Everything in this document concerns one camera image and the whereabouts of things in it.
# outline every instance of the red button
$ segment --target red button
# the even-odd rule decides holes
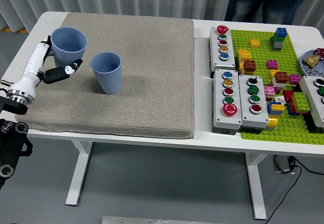
[[[219,34],[226,34],[227,31],[228,31],[228,28],[225,25],[219,25],[217,27],[217,32]]]
[[[233,116],[237,113],[237,107],[235,104],[224,104],[223,111],[227,116]]]
[[[253,105],[250,107],[250,111],[251,111],[251,113],[253,113],[253,114],[260,114],[260,112],[261,112],[261,106],[258,105],[258,104],[253,104]]]
[[[225,40],[221,40],[221,41],[218,42],[218,45],[219,45],[220,47],[222,47],[222,46],[227,46],[227,42],[226,42]]]
[[[234,93],[234,91],[230,87],[225,88],[224,91],[223,91],[223,95],[226,96],[226,97],[233,96],[233,93]]]

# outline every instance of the metal plate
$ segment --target metal plate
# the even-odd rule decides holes
[[[102,224],[220,224],[220,223],[104,216],[102,218]]]

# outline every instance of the brown lego brick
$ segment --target brown lego brick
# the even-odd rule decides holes
[[[287,83],[288,82],[288,74],[285,71],[278,71],[274,75],[275,81],[277,83]]]
[[[244,71],[250,71],[253,72],[257,69],[257,65],[255,64],[254,60],[245,60],[244,61]]]

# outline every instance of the person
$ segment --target person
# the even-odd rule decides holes
[[[225,21],[251,22],[262,3],[263,23],[291,25],[303,0],[229,0]]]

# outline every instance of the white table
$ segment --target white table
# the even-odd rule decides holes
[[[46,12],[44,13],[21,49],[13,59],[2,79],[17,82],[25,68],[25,65],[35,46],[52,31],[61,26],[68,13]],[[194,117],[195,131],[193,139],[173,140],[154,139],[140,137],[121,137],[112,135],[95,135],[70,132],[45,132],[30,129],[29,137],[71,140],[79,150],[71,186],[68,192],[66,204],[77,205],[84,174],[87,168],[92,142],[120,143],[131,145],[191,148],[215,151],[244,152],[246,153],[247,168],[249,174],[252,202],[255,219],[266,219],[261,183],[259,178],[258,163],[268,154],[296,155],[296,156],[324,156],[324,146],[293,144],[282,142],[262,142],[243,140],[240,134],[227,136],[214,134],[211,131],[211,90],[212,80],[209,78],[208,37],[211,27],[226,25],[230,29],[269,31],[275,32],[280,27],[273,24],[237,23],[221,21],[194,20],[195,36],[195,70],[194,70]],[[320,32],[313,27],[285,25],[290,35],[298,58],[306,51],[314,48],[324,48],[324,40]],[[2,112],[1,117],[15,121],[14,115]]]

